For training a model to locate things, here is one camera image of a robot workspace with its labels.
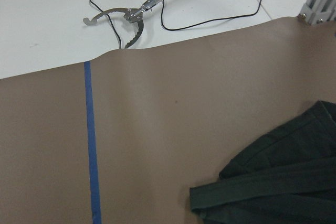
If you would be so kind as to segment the black graphic t-shirt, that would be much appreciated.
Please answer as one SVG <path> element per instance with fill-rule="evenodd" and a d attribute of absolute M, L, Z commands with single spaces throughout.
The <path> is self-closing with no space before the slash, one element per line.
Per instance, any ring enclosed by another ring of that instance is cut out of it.
<path fill-rule="evenodd" d="M 204 223 L 335 223 L 335 104 L 318 101 L 190 189 Z"/>

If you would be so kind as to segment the aluminium frame post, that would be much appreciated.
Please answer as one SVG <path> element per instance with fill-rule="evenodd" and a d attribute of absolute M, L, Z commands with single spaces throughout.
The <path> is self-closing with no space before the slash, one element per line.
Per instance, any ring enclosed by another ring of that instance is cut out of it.
<path fill-rule="evenodd" d="M 310 25 L 335 21 L 335 0 L 307 0 L 300 11 Z"/>

